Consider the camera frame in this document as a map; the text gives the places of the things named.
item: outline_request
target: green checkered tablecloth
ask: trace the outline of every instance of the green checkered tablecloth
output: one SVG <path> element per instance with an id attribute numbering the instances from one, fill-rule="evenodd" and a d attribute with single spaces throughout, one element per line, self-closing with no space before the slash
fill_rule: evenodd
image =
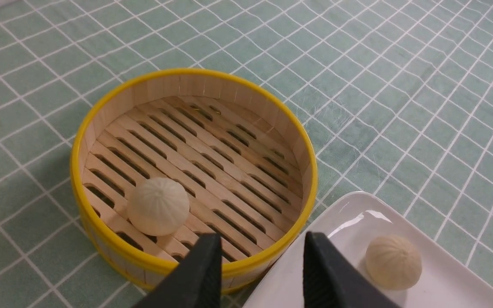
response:
<path id="1" fill-rule="evenodd" d="M 188 66 L 297 115 L 318 157 L 310 221 L 373 193 L 493 287 L 493 0 L 20 0 L 0 8 L 0 308 L 145 294 L 87 240 L 70 146 L 110 89 Z"/>

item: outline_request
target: square plate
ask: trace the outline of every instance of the square plate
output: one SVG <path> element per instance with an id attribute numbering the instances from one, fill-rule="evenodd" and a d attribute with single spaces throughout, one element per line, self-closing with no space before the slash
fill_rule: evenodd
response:
<path id="1" fill-rule="evenodd" d="M 389 205 L 368 193 L 352 192 L 331 205 L 296 238 L 243 308 L 303 308 L 303 244 L 307 231 L 325 233 L 365 277 L 364 254 L 371 240 L 386 234 L 407 238 L 421 253 L 421 278 L 408 290 L 381 290 L 403 308 L 493 307 L 493 288 L 489 284 Z"/>

